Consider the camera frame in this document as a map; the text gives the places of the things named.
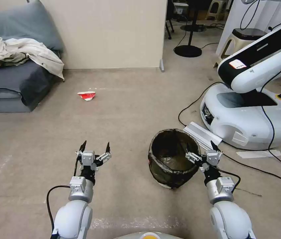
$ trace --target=yellow button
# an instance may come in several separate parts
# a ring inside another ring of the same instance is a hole
[[[157,239],[157,237],[155,237],[153,235],[147,235],[147,236],[143,237],[143,239]]]

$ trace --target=gray sofa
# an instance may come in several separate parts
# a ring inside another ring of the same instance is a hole
[[[40,1],[0,12],[0,37],[32,38],[53,50],[63,49],[58,32]],[[0,68],[0,112],[30,112],[52,88],[57,76],[31,60]]]

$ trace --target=white stool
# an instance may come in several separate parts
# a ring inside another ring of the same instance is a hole
[[[218,4],[217,10],[215,13],[212,13],[214,4]],[[208,17],[214,17],[215,21],[219,21],[221,15],[225,15],[225,10],[227,7],[227,0],[213,0],[209,6],[209,10],[206,15],[206,20]]]
[[[264,35],[266,35],[266,32],[257,28],[247,28],[245,30],[240,30],[240,28],[234,29],[228,39],[226,40],[226,43],[224,44],[223,48],[221,49],[221,52],[218,56],[218,60],[215,63],[214,67],[218,66],[223,59],[241,50],[245,46],[249,45],[255,40],[258,40]],[[234,48],[231,51],[231,54],[226,55],[226,51],[228,50],[228,47],[231,42],[233,42]]]

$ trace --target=black stand base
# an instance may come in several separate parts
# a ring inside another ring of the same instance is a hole
[[[194,25],[184,25],[180,27],[181,30],[184,30],[186,32],[203,32],[206,30],[206,27],[204,25],[198,25],[198,24],[194,24]]]
[[[192,45],[181,45],[174,49],[174,52],[183,57],[198,57],[202,54],[202,50]]]

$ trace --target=red and white paper cup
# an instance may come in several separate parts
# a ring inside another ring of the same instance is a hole
[[[83,100],[90,101],[96,95],[95,91],[84,91],[77,93]]]

